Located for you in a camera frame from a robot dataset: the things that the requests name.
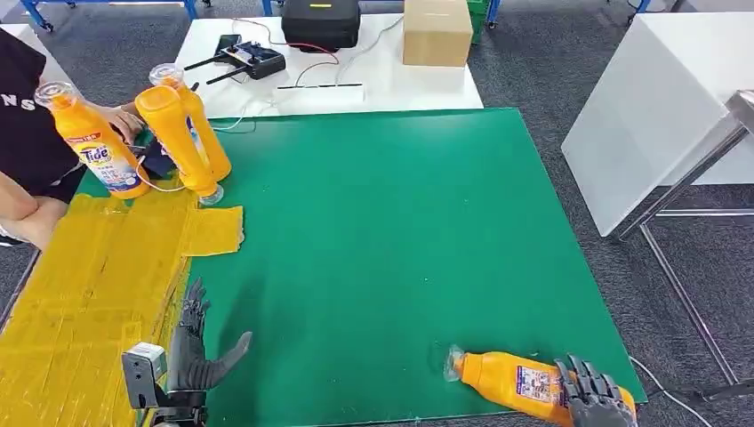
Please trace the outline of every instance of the human hand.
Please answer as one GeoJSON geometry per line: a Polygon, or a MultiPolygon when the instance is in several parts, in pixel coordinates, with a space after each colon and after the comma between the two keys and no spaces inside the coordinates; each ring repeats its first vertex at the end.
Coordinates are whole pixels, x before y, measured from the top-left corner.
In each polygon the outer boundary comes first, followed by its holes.
{"type": "Polygon", "coordinates": [[[634,415],[623,402],[610,375],[600,374],[590,362],[568,355],[576,381],[563,361],[555,359],[565,401],[574,427],[637,427],[634,415]]]}
{"type": "Polygon", "coordinates": [[[249,349],[251,332],[238,338],[236,347],[217,360],[205,358],[205,313],[209,301],[202,301],[202,279],[189,285],[183,300],[180,321],[173,331],[168,352],[167,390],[209,390],[216,386],[249,349]]]}
{"type": "Polygon", "coordinates": [[[123,135],[124,142],[127,144],[133,144],[136,135],[141,132],[144,127],[144,122],[141,121],[134,114],[129,113],[123,106],[121,107],[102,107],[101,105],[89,103],[92,108],[105,117],[105,120],[110,122],[116,127],[118,131],[123,135]]]}

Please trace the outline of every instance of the yellow tape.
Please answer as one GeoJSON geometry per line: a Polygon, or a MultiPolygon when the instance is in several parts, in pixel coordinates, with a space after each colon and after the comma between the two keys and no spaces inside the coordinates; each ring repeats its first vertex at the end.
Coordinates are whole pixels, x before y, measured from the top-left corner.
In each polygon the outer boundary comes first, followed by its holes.
{"type": "Polygon", "coordinates": [[[197,209],[190,191],[131,208],[77,195],[0,336],[0,427],[133,426],[120,355],[166,349],[187,256],[235,252],[242,209],[197,209]]]}

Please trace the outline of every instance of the black case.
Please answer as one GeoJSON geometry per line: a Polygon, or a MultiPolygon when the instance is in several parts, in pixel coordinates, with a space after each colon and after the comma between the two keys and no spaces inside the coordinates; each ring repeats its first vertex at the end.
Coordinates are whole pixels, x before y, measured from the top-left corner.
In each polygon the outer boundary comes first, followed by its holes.
{"type": "Polygon", "coordinates": [[[358,0],[285,0],[281,24],[286,42],[315,44],[336,52],[356,46],[361,10],[358,0]]]}

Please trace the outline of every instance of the person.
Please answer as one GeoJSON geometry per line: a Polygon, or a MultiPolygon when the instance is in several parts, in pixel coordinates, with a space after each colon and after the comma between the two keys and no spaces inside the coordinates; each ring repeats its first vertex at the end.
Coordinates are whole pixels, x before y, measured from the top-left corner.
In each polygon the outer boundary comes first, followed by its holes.
{"type": "MultiPolygon", "coordinates": [[[[0,246],[44,250],[68,210],[85,167],[34,102],[46,58],[0,29],[0,246]]],[[[131,143],[143,123],[130,111],[87,103],[131,143]]]]}

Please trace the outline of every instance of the robotic hand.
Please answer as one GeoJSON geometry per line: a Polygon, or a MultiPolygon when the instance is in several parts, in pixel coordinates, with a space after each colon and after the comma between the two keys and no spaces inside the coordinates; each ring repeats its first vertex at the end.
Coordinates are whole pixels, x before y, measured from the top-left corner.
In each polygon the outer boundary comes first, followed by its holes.
{"type": "Polygon", "coordinates": [[[565,399],[574,427],[637,427],[634,415],[623,402],[613,378],[600,374],[590,364],[568,355],[576,382],[563,361],[556,359],[565,399]]]}
{"type": "Polygon", "coordinates": [[[215,387],[249,350],[251,332],[244,332],[236,347],[217,360],[205,358],[205,313],[209,301],[202,301],[202,279],[189,286],[183,300],[180,322],[173,331],[168,352],[168,391],[206,391],[215,387]]]}
{"type": "Polygon", "coordinates": [[[236,347],[217,360],[205,357],[205,313],[202,280],[192,283],[183,300],[180,322],[172,334],[168,359],[164,350],[140,342],[123,353],[128,399],[134,409],[154,408],[150,425],[205,427],[207,391],[215,387],[249,350],[252,333],[245,332],[236,347]],[[157,383],[167,365],[167,392],[157,383]]]}

